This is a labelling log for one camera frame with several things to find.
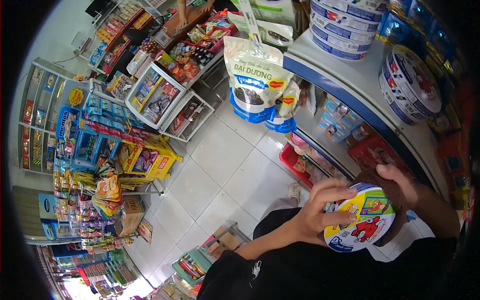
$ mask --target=black shirt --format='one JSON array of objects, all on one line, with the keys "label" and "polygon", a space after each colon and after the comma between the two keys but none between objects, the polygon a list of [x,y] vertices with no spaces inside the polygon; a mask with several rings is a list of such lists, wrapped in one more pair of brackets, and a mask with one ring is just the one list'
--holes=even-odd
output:
[{"label": "black shirt", "polygon": [[[299,210],[271,212],[255,228],[254,239]],[[428,299],[455,246],[455,238],[416,240],[388,263],[374,260],[367,249],[338,253],[304,242],[265,252],[256,260],[224,251],[208,270],[197,299]]]}]

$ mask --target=white wall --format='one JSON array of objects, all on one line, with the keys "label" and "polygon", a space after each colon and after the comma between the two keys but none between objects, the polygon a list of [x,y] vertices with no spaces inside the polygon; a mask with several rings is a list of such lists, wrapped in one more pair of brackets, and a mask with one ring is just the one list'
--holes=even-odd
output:
[{"label": "white wall", "polygon": [[[94,36],[91,26],[93,18],[85,12],[91,0],[62,0],[55,7],[33,41],[30,52],[26,56],[19,80],[28,73],[31,62],[37,57],[50,62],[67,60],[74,57],[72,40],[82,31]],[[87,61],[75,58],[60,63],[66,70],[77,74],[88,75]],[[21,111],[22,95],[26,78],[17,83],[11,111],[9,130],[9,170],[10,184],[30,189],[52,191],[52,177],[23,171],[18,168],[18,119]]]}]

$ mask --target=stacked cheese boxes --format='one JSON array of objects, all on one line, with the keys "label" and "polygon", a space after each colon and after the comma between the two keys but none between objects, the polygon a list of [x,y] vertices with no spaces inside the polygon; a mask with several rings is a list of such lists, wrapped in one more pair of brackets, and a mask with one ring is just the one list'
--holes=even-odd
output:
[{"label": "stacked cheese boxes", "polygon": [[312,40],[338,58],[361,60],[370,49],[386,5],[387,0],[312,0]]},{"label": "stacked cheese boxes", "polygon": [[394,113],[406,124],[426,122],[442,108],[433,74],[412,50],[393,46],[379,71],[378,82]]}]

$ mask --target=white crocs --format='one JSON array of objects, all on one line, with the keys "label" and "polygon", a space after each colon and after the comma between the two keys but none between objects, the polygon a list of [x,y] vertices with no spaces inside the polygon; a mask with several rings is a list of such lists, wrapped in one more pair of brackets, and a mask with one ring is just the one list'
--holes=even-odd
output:
[{"label": "white crocs", "polygon": [[297,204],[300,203],[300,184],[298,182],[293,183],[290,185],[288,189],[288,198],[296,198]]}]

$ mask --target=green basket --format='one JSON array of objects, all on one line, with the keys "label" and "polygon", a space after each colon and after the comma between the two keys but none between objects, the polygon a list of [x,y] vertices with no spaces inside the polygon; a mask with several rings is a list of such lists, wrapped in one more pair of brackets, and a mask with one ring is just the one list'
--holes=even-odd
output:
[{"label": "green basket", "polygon": [[[212,263],[209,262],[204,256],[203,254],[198,251],[197,249],[192,249],[190,251],[187,251],[185,252],[184,254],[182,254],[182,256],[180,256],[180,258],[182,258],[183,256],[185,256],[186,254],[188,254],[195,263],[197,263],[204,271],[205,273],[208,271],[208,269],[210,269],[210,267],[212,266]],[[179,259],[177,259],[174,263],[172,263],[172,268],[175,270],[175,272],[177,272],[178,275],[180,275],[180,277],[182,277],[189,285],[195,285],[197,283],[199,283],[200,281],[202,281],[204,279],[205,276],[202,276],[200,277],[199,279],[197,280],[193,280],[193,278],[190,277],[189,274],[186,273],[185,270],[183,270],[178,262],[179,262]]]}]

